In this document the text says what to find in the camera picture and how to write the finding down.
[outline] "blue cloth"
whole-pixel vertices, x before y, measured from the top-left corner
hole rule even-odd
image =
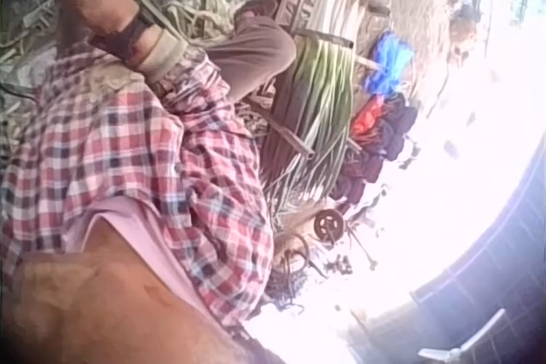
[[[372,56],[385,70],[376,70],[369,75],[364,81],[364,88],[371,95],[383,95],[386,98],[393,95],[413,54],[411,46],[400,40],[394,32],[385,33],[377,42]]]

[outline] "leg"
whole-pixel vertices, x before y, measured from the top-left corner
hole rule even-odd
[[[280,72],[296,56],[292,38],[270,17],[241,19],[230,40],[207,50],[229,84],[229,102],[238,102]]]

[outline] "ceiling fan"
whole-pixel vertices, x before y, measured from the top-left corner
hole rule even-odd
[[[420,357],[427,358],[438,362],[458,363],[461,362],[461,357],[470,351],[506,314],[505,309],[498,310],[489,321],[485,323],[471,338],[462,344],[461,347],[451,350],[433,350],[420,349],[417,353]]]

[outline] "red checkered shirt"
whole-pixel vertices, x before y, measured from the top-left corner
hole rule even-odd
[[[166,244],[222,324],[253,310],[272,258],[255,143],[202,49],[183,46],[157,70],[150,88],[87,43],[49,68],[3,173],[3,291],[21,254],[64,252],[89,205],[124,195],[159,213]]]

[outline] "sugarcane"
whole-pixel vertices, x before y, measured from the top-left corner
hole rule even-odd
[[[306,26],[356,42],[363,18],[359,0],[318,0]],[[317,38],[297,38],[298,53],[276,87],[271,114],[312,147],[304,158],[277,133],[262,146],[262,177],[271,212],[289,200],[324,198],[335,185],[349,135],[355,53]]]

